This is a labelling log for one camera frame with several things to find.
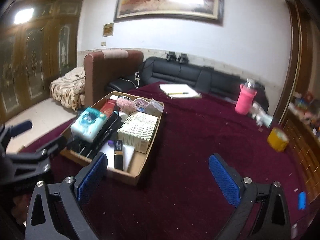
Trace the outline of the teal tissue pack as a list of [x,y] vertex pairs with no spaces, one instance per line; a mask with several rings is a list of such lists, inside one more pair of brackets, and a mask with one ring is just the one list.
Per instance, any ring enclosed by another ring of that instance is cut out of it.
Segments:
[[72,135],[86,142],[93,142],[106,124],[108,117],[99,110],[87,107],[71,125]]

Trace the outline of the wooden shelf cabinet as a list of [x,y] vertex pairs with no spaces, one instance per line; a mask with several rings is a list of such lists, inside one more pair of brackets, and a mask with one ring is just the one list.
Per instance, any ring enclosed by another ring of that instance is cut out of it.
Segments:
[[300,169],[306,202],[319,200],[319,141],[301,117],[289,109],[298,96],[310,96],[313,40],[311,17],[300,0],[286,0],[291,24],[291,50],[284,87],[274,117],[289,136],[289,147]]

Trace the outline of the black marker yellow cap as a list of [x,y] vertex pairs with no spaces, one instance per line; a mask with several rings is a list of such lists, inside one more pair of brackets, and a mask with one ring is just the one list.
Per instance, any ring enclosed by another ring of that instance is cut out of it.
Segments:
[[90,154],[94,153],[98,149],[98,146],[101,144],[104,137],[107,135],[107,132],[110,130],[112,125],[116,122],[116,120],[114,122],[111,122],[109,117],[107,122],[103,125],[103,127],[101,128],[101,130],[99,131],[95,139],[93,140],[93,142],[87,143],[86,147],[82,150],[80,155],[88,158]]

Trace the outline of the teal white packet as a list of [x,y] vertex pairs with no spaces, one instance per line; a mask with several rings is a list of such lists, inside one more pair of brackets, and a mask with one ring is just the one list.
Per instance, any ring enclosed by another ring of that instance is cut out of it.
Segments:
[[270,128],[273,117],[268,115],[257,102],[253,102],[249,112],[251,113],[252,119],[256,120],[256,123],[259,127],[265,126]]

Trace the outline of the red foil tea pouch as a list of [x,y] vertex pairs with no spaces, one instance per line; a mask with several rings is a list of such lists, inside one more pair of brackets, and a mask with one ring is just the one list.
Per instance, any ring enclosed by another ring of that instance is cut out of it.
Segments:
[[101,107],[100,112],[109,118],[114,112],[115,106],[116,106],[116,100],[107,99],[106,102]]

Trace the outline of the white green medicine box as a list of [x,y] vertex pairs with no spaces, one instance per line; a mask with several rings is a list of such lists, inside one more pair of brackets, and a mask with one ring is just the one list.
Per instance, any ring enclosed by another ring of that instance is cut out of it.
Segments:
[[146,154],[156,129],[158,118],[146,113],[130,114],[117,131],[118,140],[133,146],[136,151]]

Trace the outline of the white bottle orange cap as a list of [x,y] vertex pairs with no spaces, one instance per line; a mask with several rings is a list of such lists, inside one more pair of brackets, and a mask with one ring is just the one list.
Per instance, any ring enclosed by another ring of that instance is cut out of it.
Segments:
[[129,115],[127,113],[125,113],[124,111],[120,111],[119,117],[121,118],[121,122],[124,123],[127,120],[127,118],[129,117]]

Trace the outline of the pink knitted bottle holder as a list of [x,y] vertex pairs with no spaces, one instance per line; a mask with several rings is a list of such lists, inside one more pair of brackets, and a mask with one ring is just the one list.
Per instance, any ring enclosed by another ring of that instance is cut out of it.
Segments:
[[257,90],[254,88],[255,81],[253,79],[247,79],[244,84],[240,85],[240,94],[236,102],[235,111],[241,115],[247,115],[253,99],[257,94]]

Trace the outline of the black teal capped marker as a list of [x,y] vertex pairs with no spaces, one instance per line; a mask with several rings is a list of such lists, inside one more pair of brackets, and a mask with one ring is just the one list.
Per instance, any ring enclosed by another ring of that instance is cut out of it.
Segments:
[[119,113],[117,111],[114,111],[110,116],[111,122],[114,122],[118,117],[119,117]]

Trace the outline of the yellow black pen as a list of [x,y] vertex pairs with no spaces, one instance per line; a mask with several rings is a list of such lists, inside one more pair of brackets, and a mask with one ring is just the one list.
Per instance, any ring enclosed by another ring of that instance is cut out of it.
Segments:
[[168,93],[168,96],[174,96],[174,95],[184,95],[189,94],[188,92],[180,92],[180,93]]

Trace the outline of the black foil snack bag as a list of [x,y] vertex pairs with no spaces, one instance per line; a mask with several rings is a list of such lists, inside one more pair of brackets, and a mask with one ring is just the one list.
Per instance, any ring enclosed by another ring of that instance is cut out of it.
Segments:
[[67,140],[66,148],[70,151],[74,151],[76,153],[81,153],[82,150],[86,147],[87,142],[82,140],[77,135],[71,135]]

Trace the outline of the wooden glass door wardrobe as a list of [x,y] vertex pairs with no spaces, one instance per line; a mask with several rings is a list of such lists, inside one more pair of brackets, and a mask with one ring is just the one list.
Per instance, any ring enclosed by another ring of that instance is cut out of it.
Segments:
[[83,0],[23,0],[1,19],[1,122],[46,100],[76,67]]

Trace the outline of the black device on sofa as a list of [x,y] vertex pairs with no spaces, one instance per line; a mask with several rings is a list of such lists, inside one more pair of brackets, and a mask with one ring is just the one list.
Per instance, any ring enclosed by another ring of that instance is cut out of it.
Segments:
[[166,60],[168,62],[170,61],[177,61],[177,56],[176,53],[174,51],[169,51],[166,56],[165,56]]
[[177,61],[180,64],[188,64],[189,63],[188,55],[181,53],[180,56],[178,57]]

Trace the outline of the gold wall plaque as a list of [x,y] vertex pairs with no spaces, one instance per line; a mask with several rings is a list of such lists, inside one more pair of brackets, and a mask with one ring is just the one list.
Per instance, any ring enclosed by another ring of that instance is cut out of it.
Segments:
[[103,37],[109,37],[113,35],[114,23],[108,23],[103,26]]

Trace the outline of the small pink white box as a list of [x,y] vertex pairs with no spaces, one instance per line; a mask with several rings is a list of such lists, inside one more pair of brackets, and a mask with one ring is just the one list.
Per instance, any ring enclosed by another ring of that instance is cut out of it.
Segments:
[[155,99],[151,99],[146,108],[144,109],[144,113],[160,117],[163,113],[164,106],[160,104]]

